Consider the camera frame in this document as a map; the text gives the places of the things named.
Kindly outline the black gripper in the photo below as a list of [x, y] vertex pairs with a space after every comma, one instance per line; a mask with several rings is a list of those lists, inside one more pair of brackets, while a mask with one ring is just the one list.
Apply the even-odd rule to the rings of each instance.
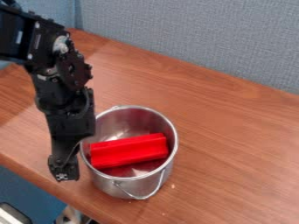
[[[88, 87], [76, 91], [64, 87], [43, 90], [41, 112], [51, 133], [51, 175], [57, 182], [77, 181], [77, 145], [81, 139], [95, 134], [96, 129], [93, 90]], [[68, 159], [68, 162], [61, 163], [59, 159]]]

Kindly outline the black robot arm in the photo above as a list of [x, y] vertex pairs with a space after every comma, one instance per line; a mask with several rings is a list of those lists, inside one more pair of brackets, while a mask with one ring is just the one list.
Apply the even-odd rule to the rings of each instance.
[[0, 60], [24, 67], [32, 77], [35, 104], [51, 134], [48, 169], [61, 181], [80, 179], [80, 141], [95, 135], [92, 65], [71, 33], [53, 20], [25, 11], [16, 0], [0, 0]]

